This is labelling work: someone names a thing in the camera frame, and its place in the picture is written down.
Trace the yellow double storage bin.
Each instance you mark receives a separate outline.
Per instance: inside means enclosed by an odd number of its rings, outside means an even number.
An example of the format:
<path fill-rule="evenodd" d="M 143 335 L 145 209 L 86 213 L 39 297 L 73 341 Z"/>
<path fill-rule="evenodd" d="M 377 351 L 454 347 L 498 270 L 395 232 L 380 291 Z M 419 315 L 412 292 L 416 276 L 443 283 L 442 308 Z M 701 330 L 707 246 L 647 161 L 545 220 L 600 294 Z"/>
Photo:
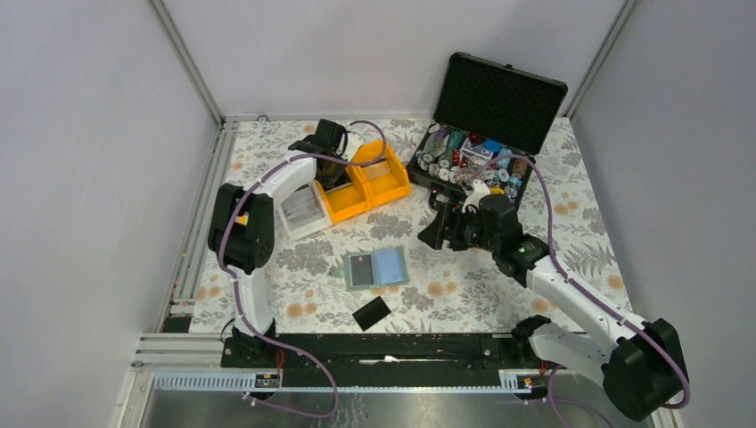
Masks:
<path fill-rule="evenodd" d="M 325 190 L 317 183 L 333 224 L 341 223 L 410 195 L 411 185 L 406 168 L 390 145 L 386 147 L 386 152 L 380 161 L 383 160 L 387 160 L 391 165 L 389 175 L 367 180 L 362 171 L 363 167 L 348 166 L 346 184 L 332 190 Z"/>

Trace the black credit card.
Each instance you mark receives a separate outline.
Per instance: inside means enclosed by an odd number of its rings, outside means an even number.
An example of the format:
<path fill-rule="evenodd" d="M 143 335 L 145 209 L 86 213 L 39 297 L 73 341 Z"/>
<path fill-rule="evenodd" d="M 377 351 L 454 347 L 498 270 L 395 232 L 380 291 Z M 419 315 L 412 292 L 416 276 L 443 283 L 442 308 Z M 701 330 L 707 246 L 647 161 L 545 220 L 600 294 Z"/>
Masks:
<path fill-rule="evenodd" d="M 366 305 L 356 310 L 352 317 L 362 332 L 366 332 L 374 325 L 382 321 L 391 313 L 387 303 L 381 296 L 376 296 Z"/>

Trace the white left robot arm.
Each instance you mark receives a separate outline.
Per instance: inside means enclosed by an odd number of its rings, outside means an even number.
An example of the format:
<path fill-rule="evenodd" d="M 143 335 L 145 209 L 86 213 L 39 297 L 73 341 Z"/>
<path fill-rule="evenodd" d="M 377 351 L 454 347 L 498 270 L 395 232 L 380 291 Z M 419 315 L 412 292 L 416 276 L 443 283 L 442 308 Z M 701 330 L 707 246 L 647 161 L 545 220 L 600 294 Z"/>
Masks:
<path fill-rule="evenodd" d="M 208 232 L 208 248 L 233 284 L 234 329 L 247 337 L 242 354 L 254 366 L 266 366 L 276 354 L 275 318 L 269 305 L 271 286 L 266 266 L 275 250 L 276 228 L 293 238 L 305 237 L 336 224 L 327 201 L 349 167 L 360 161 L 365 145 L 353 125 L 321 119 L 314 134 L 291 144 L 285 155 L 243 187 L 219 187 Z"/>

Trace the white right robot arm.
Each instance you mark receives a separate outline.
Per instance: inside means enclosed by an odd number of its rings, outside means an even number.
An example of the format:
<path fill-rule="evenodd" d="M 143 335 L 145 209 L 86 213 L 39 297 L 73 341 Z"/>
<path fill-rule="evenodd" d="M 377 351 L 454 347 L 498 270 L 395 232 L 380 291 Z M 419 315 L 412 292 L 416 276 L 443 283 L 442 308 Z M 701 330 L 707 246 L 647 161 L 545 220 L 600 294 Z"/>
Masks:
<path fill-rule="evenodd" d="M 476 182 L 465 199 L 438 198 L 434 220 L 418 238 L 434 250 L 471 248 L 490 253 L 498 270 L 554 303 L 582 328 L 581 334 L 536 315 L 512 330 L 511 353 L 520 366 L 545 360 L 601 386 L 627 418 L 640 422 L 660 407 L 680 408 L 691 399 L 678 332 L 666 320 L 653 322 L 621 308 L 563 266 L 552 241 L 524 232 L 517 209 L 503 194 Z"/>

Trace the card in yellow bin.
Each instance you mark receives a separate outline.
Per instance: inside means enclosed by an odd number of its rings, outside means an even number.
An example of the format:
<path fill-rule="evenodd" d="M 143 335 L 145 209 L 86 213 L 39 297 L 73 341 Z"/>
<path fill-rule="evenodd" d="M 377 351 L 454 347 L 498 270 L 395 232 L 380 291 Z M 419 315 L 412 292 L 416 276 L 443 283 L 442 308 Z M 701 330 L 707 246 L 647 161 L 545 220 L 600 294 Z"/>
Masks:
<path fill-rule="evenodd" d="M 374 180 L 389 175 L 391 172 L 391 165 L 387 160 L 382 160 L 373 165 L 363 167 L 362 171 L 367 180 Z"/>

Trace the orange poker chip stack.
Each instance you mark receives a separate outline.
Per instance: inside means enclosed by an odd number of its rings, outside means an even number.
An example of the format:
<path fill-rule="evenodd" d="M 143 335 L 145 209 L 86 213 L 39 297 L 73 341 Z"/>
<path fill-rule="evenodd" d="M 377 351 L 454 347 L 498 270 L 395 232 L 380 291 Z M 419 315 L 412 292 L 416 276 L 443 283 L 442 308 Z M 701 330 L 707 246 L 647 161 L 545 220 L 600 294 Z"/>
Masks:
<path fill-rule="evenodd" d="M 458 169 L 454 172 L 454 182 L 458 185 L 472 186 L 478 176 L 479 172 L 476 169 Z"/>

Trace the white storage bin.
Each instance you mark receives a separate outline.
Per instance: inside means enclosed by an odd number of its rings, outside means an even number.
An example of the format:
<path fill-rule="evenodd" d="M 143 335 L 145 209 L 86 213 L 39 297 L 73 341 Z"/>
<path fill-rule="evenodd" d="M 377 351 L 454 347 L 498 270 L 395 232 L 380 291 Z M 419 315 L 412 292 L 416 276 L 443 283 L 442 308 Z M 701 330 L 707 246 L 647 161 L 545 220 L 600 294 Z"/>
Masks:
<path fill-rule="evenodd" d="M 293 241 L 333 225 L 315 181 L 294 191 L 278 206 L 277 212 L 284 232 Z"/>

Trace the black poker chip case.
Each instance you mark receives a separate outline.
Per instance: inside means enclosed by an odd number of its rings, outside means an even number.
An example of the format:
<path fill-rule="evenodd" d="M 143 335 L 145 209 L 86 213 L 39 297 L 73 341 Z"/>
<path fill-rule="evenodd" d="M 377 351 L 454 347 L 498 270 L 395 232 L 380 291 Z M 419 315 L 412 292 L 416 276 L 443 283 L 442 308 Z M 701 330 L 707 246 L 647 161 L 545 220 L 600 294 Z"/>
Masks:
<path fill-rule="evenodd" d="M 560 80 L 453 53 L 432 123 L 407 164 L 411 182 L 430 190 L 433 209 L 437 200 L 465 196 L 456 170 L 476 169 L 492 192 L 519 205 L 567 93 Z"/>

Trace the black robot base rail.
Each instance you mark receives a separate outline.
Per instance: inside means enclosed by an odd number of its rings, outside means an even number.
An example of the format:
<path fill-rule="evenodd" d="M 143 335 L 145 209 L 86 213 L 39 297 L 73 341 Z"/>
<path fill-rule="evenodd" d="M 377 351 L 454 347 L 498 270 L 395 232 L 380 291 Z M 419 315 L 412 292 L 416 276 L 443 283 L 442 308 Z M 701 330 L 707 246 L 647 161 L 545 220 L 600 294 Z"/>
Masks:
<path fill-rule="evenodd" d="M 277 333 L 233 328 L 220 365 L 269 369 L 284 388 L 484 390 L 502 375 L 546 376 L 555 363 L 509 333 Z"/>

